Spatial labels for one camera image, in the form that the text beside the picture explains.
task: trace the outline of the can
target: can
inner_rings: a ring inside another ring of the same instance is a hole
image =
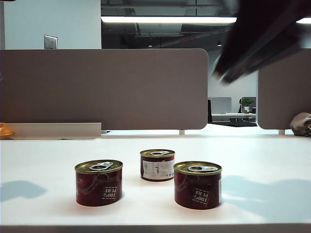
[[[122,196],[122,162],[93,160],[75,166],[76,201],[85,206],[103,206]]]
[[[191,209],[215,208],[221,203],[221,171],[221,166],[209,162],[175,164],[175,201]]]
[[[140,176],[147,181],[168,181],[174,178],[175,151],[151,149],[140,152]]]

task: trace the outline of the pull ring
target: pull ring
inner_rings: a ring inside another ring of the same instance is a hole
[[[166,154],[169,154],[170,152],[164,150],[164,151],[154,151],[154,152],[151,152],[150,155],[166,155]]]
[[[104,171],[113,165],[112,162],[103,162],[100,164],[95,164],[89,167],[90,170],[93,171]]]
[[[209,172],[209,171],[217,171],[218,168],[213,167],[213,166],[202,166],[202,165],[195,165],[195,166],[189,166],[188,167],[189,171],[194,171],[194,172]]]

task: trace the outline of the table surface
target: table surface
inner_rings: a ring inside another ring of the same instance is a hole
[[[132,227],[127,232],[138,232],[133,227],[180,226],[181,233],[193,226],[202,227],[200,232],[209,226],[217,230],[293,223],[308,232],[310,142],[308,137],[277,135],[276,130],[210,124],[186,135],[172,130],[112,131],[95,140],[1,141],[1,230],[124,226]],[[174,150],[175,162],[221,165],[222,204],[211,210],[188,209],[175,203],[173,180],[141,179],[139,152],[153,148]],[[96,159],[123,162],[123,196],[111,205],[84,207],[75,202],[74,166]]]

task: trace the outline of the exposed ceiling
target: exposed ceiling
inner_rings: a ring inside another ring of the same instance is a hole
[[[102,16],[217,16],[232,17],[236,0],[101,0]],[[194,24],[102,23],[105,49],[217,49],[230,26]]]

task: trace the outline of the gray bag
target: gray bag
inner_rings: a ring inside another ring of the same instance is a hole
[[[306,136],[311,134],[311,114],[300,113],[291,121],[290,127],[297,136]]]

